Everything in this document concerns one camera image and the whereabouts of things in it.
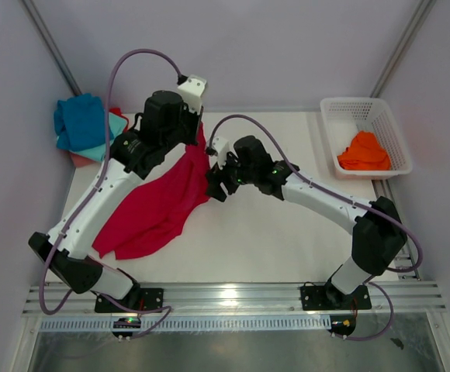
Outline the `magenta t shirt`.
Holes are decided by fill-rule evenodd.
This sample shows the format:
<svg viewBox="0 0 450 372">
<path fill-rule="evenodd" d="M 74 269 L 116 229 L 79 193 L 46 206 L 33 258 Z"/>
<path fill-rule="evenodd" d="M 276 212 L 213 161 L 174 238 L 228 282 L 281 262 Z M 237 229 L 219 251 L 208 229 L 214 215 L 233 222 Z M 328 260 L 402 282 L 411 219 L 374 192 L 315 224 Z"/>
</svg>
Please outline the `magenta t shirt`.
<svg viewBox="0 0 450 372">
<path fill-rule="evenodd" d="M 93 241 L 101 258 L 109 253 L 117 260 L 147 257 L 182 234 L 195 208 L 209 201 L 203 129 L 197 142 L 185 148 L 170 170 L 135 188 L 120 203 Z"/>
</svg>

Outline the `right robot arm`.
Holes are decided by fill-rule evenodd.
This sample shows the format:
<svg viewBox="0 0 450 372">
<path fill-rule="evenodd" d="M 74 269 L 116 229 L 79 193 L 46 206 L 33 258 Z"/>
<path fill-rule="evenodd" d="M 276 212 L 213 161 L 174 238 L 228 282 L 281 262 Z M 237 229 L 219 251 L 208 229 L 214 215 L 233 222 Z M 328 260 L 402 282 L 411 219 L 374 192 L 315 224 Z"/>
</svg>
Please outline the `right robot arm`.
<svg viewBox="0 0 450 372">
<path fill-rule="evenodd" d="M 206 173 L 206 194 L 220 202 L 246 184 L 262 194 L 301 205 L 331 220 L 351 235 L 350 257 L 313 296 L 316 306 L 343 309 L 351 305 L 364 281 L 382 275 L 407 242 L 400 217 L 388 198 L 375 201 L 340 195 L 299 172 L 296 165 L 274 161 L 255 136 L 230 145 L 222 137 L 206 144 L 216 163 Z"/>
</svg>

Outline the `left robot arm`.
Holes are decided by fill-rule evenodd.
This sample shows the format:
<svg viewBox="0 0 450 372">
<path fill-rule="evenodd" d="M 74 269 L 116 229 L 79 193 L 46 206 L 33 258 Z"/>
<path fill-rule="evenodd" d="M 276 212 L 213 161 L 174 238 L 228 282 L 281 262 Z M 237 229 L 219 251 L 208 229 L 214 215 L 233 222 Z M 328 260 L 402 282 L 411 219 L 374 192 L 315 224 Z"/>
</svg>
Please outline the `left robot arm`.
<svg viewBox="0 0 450 372">
<path fill-rule="evenodd" d="M 47 233 L 29 238 L 33 252 L 73 292 L 108 295 L 128 312 L 139 302 L 134 281 L 89 256 L 102 227 L 125 197 L 177 145 L 195 145 L 203 113 L 201 93 L 156 91 L 144 104 L 138 124 L 117 136 L 90 188 L 66 217 Z"/>
</svg>

